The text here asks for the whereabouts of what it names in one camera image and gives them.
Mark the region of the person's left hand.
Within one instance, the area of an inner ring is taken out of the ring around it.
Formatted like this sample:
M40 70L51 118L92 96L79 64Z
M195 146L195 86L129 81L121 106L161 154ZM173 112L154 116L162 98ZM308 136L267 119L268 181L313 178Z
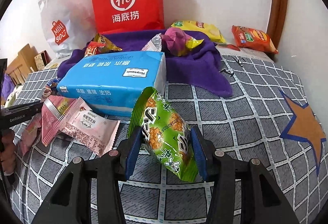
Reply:
M2 131L2 143L4 144L5 150L1 152L2 168L5 175L10 175L14 172L16 167L16 155L17 147L13 140L15 133L11 129Z

